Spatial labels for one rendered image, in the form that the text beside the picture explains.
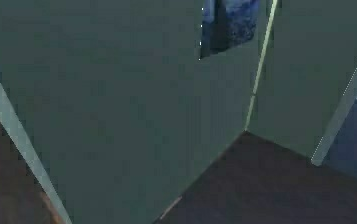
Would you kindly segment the blue framed wall picture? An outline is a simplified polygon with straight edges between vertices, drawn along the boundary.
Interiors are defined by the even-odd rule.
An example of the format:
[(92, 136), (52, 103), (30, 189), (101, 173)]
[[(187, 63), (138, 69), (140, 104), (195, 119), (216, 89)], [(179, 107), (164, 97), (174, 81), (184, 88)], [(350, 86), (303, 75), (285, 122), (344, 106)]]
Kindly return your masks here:
[(253, 39), (260, 0), (204, 0), (199, 59)]

